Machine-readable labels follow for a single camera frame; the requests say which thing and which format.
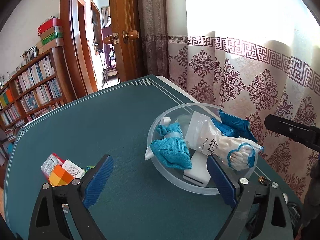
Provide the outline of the white sponge block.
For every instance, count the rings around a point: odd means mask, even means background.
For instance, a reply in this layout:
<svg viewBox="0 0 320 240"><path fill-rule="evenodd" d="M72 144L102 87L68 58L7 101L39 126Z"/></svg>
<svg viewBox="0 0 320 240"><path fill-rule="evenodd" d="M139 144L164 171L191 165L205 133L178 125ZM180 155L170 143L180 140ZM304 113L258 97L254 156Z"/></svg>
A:
<svg viewBox="0 0 320 240"><path fill-rule="evenodd" d="M194 152L191 158L192 168L183 172L183 178L197 186L206 187L211 178L207 170L207 158L207 155Z"/></svg>

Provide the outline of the orange yellow toy brick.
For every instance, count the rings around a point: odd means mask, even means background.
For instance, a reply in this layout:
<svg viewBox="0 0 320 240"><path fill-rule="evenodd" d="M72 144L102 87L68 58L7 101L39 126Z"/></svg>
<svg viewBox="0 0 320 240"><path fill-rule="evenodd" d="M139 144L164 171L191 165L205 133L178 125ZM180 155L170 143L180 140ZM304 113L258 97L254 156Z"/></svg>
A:
<svg viewBox="0 0 320 240"><path fill-rule="evenodd" d="M48 178L49 183L53 187L68 185L73 179L74 177L60 165L54 167Z"/></svg>

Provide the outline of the pink white tissue pack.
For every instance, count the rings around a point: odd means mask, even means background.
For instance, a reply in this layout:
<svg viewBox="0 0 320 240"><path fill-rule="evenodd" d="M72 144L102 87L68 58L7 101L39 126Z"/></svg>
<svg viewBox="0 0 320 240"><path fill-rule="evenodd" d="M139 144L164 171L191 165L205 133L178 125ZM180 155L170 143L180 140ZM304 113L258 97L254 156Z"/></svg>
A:
<svg viewBox="0 0 320 240"><path fill-rule="evenodd" d="M48 179L56 165L62 166L65 160L60 158L56 153L52 153L41 165L41 171Z"/></svg>

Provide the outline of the dark blue snack packet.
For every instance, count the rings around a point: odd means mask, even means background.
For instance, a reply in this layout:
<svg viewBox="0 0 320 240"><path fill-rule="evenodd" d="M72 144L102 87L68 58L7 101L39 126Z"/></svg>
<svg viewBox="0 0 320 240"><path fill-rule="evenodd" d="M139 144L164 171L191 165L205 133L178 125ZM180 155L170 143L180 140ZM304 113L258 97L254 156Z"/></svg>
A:
<svg viewBox="0 0 320 240"><path fill-rule="evenodd" d="M250 122L237 116L228 114L223 110L219 110L220 121L216 118L211 118L217 129L227 137L245 138L253 142L258 142L251 132Z"/></svg>

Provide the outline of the cotton swab bag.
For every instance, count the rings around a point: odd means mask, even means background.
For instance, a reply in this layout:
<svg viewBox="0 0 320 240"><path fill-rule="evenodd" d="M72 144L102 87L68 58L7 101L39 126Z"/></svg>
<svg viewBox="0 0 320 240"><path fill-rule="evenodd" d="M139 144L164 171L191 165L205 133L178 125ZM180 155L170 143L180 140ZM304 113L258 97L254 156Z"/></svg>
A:
<svg viewBox="0 0 320 240"><path fill-rule="evenodd" d="M236 171L252 168L264 150L251 140L224 136L208 116L199 112L193 113L184 141L192 150L217 155L224 165Z"/></svg>

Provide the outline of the blue towel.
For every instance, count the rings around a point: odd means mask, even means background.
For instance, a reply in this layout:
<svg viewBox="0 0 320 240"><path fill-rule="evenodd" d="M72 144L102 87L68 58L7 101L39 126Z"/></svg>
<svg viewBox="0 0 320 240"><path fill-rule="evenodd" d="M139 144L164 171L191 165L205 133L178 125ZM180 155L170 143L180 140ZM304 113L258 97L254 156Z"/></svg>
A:
<svg viewBox="0 0 320 240"><path fill-rule="evenodd" d="M145 160L156 157L166 168L179 170L191 169L191 157L189 149L183 138L183 132L178 122L170 123L169 117L161 118L155 131L161 139L154 140L146 148Z"/></svg>

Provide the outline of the white medicine box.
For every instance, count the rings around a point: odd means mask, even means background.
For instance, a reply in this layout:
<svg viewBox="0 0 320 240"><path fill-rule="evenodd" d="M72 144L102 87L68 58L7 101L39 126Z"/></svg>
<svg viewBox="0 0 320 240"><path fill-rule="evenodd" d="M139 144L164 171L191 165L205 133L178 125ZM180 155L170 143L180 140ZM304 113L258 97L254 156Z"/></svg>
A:
<svg viewBox="0 0 320 240"><path fill-rule="evenodd" d="M74 178L81 179L86 173L86 171L84 169L80 168L78 165L76 165L75 163L73 163L69 159L67 159L63 163L62 168L64 170L66 170Z"/></svg>

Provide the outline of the clear plastic bowl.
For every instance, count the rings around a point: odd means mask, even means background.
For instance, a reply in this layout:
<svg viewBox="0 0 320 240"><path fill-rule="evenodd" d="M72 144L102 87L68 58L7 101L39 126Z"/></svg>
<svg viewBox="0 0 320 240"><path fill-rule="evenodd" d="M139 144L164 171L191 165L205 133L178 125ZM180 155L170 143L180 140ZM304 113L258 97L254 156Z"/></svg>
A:
<svg viewBox="0 0 320 240"><path fill-rule="evenodd" d="M207 103L185 103L154 120L145 159L180 189L217 195L221 187L218 175L224 174L231 181L248 179L263 150L248 120ZM217 175L208 170L209 160Z"/></svg>

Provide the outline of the green table mat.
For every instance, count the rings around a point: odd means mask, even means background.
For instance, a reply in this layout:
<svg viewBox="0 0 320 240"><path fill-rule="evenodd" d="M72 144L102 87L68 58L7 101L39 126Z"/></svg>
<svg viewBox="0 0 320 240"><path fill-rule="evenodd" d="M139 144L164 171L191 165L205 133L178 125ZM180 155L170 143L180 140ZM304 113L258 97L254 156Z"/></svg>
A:
<svg viewBox="0 0 320 240"><path fill-rule="evenodd" d="M218 195L187 192L144 159L148 131L187 98L159 78L121 83L60 107L17 137L7 168L5 218L28 238L29 224L51 153L81 167L103 155L114 169L90 213L107 239L214 239L231 208Z"/></svg>

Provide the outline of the patterned curtain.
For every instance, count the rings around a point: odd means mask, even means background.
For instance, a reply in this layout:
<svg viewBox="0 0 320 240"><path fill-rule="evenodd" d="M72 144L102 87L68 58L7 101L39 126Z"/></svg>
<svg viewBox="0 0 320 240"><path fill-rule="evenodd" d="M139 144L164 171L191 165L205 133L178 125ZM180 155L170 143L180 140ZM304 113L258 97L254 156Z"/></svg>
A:
<svg viewBox="0 0 320 240"><path fill-rule="evenodd" d="M319 125L319 25L301 0L138 0L144 64L246 119L262 158L304 200L317 153L264 126Z"/></svg>

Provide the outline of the large wooden bookshelf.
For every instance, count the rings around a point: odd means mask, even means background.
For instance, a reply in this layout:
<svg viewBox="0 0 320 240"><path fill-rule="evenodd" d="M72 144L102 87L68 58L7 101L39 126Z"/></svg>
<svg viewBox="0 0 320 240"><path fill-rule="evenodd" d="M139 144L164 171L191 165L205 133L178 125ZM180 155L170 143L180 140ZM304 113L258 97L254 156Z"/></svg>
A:
<svg viewBox="0 0 320 240"><path fill-rule="evenodd" d="M76 99L63 49L51 48L1 88L1 130L12 142L27 123Z"/></svg>

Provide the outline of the stacked boxes on shelf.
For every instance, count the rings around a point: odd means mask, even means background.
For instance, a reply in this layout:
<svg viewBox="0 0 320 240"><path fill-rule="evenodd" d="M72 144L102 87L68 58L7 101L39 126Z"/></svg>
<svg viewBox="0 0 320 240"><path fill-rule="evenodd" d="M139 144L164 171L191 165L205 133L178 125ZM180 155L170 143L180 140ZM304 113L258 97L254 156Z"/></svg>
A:
<svg viewBox="0 0 320 240"><path fill-rule="evenodd" d="M36 44L38 54L55 47L64 46L61 20L55 16L46 19L37 29L40 41Z"/></svg>

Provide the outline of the purple hanging clothes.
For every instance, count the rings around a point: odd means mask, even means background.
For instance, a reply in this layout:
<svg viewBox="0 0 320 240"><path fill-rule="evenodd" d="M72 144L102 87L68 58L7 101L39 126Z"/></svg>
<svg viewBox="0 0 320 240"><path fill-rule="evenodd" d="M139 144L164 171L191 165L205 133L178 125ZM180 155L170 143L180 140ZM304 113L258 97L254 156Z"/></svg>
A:
<svg viewBox="0 0 320 240"><path fill-rule="evenodd" d="M104 38L111 36L112 35L112 30L111 30L111 25L109 24L106 27L103 27L101 29L102 32L102 37L103 37L103 44L104 44L104 55L105 55L105 61L106 61L106 67L110 68L110 52L111 52L111 45L110 44L106 44L104 42Z"/></svg>

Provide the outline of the wooden door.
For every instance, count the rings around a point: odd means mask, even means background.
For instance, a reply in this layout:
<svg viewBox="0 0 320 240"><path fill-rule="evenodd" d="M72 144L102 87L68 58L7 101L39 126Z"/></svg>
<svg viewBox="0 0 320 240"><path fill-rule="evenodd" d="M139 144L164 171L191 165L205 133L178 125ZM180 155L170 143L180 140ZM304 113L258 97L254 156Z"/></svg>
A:
<svg viewBox="0 0 320 240"><path fill-rule="evenodd" d="M110 0L111 27L120 82L143 77L144 66L138 0Z"/></svg>

